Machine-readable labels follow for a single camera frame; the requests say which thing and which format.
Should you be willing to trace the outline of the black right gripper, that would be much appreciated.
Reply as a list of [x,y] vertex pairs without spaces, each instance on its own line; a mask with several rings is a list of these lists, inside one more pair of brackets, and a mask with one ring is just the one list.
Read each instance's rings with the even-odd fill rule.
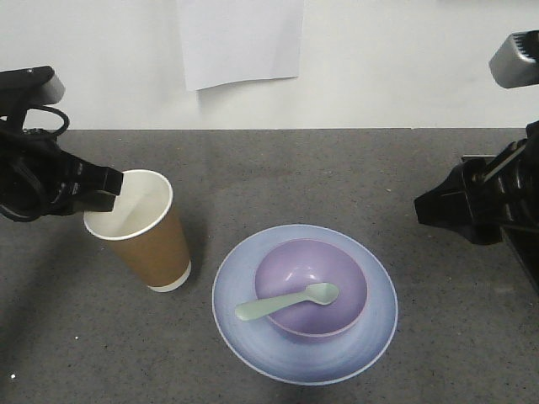
[[469,242],[500,242],[503,230],[538,233],[538,123],[500,154],[465,157],[436,188],[414,200],[418,222]]

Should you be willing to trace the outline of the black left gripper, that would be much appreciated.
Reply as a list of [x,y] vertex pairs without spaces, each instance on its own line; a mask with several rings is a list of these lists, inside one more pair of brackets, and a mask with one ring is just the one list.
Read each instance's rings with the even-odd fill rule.
[[2,215],[12,221],[35,221],[45,215],[114,209],[123,173],[63,151],[57,138],[68,126],[66,122],[50,132],[1,124]]

